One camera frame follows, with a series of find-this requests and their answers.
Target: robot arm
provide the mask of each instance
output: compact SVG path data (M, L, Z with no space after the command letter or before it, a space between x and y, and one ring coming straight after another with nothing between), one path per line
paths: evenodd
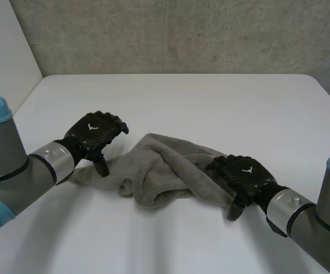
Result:
M49 189L69 179L82 160L109 174L102 149L128 128L117 116L85 115L65 135L26 155L11 111L0 97L0 227L14 219Z
M274 232L290 237L330 272L330 158L317 205L294 190L278 185L253 158L221 156L209 169L224 179L216 183L226 191L235 192L228 220L235 221L244 207L257 204L267 215Z

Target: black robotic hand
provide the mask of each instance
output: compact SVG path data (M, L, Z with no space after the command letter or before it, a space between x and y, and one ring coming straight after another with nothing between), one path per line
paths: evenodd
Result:
M83 154L82 159L92 161L96 171L105 177L109 175L109 170L102 150L121 132L128 134L128 127L118 116L97 111L88 113L74 124L65 134L65 139L77 140Z
M207 167L224 180L225 191L233 190L235 200L227 214L229 221L237 220L244 208L256 203L256 196L267 184L276 184L274 177L257 160L250 157L220 156Z

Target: white table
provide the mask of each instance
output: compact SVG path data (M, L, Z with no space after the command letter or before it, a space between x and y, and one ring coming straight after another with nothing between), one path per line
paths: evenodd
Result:
M146 133L249 155L316 202L330 153L330 96L306 75L57 75L15 116L28 153L87 112L130 128L105 156ZM0 229L0 273L326 273L257 208L226 223L219 208L182 199L144 211L133 199L65 183Z

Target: gray towel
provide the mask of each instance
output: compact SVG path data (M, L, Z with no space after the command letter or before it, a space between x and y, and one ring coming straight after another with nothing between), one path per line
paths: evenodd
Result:
M108 162L109 176L100 177L94 166L89 166L78 169L70 181L118 189L120 196L133 196L140 206L149 209L192 195L206 203L229 207L232 191L220 188L213 181L219 178L206 170L220 155L185 140L147 134L129 153Z

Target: concrete wall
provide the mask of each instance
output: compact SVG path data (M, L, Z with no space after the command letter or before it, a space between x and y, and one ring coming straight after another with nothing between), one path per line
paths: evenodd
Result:
M9 0L0 0L0 96L15 113L41 79Z
M44 75L302 73L330 93L330 0L10 0Z

